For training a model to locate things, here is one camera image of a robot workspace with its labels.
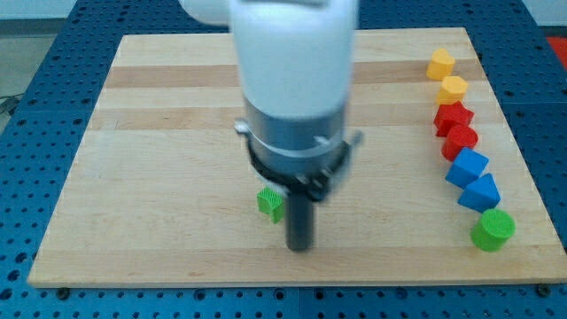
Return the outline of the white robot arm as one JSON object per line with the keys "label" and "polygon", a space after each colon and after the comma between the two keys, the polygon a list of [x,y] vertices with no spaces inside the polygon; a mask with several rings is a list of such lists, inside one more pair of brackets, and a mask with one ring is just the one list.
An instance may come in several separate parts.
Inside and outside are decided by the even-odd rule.
{"label": "white robot arm", "polygon": [[353,69],[357,0],[181,0],[199,22],[227,26],[237,52],[253,152],[305,170],[338,157]]}

